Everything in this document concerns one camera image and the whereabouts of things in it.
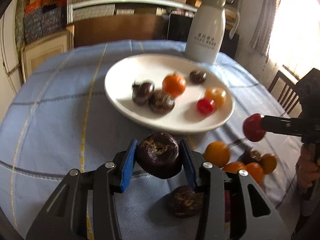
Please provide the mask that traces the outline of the person right hand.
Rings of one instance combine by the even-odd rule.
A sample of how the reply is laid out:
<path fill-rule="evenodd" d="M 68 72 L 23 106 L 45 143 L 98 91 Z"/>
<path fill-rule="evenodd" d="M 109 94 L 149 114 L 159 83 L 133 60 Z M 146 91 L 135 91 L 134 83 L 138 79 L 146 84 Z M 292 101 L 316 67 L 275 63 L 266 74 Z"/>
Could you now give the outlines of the person right hand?
<path fill-rule="evenodd" d="M 303 144 L 300 157 L 296 163 L 298 186 L 306 190 L 312 186 L 312 182 L 319 179 L 319 166 L 311 161 L 311 152 L 308 144 Z"/>

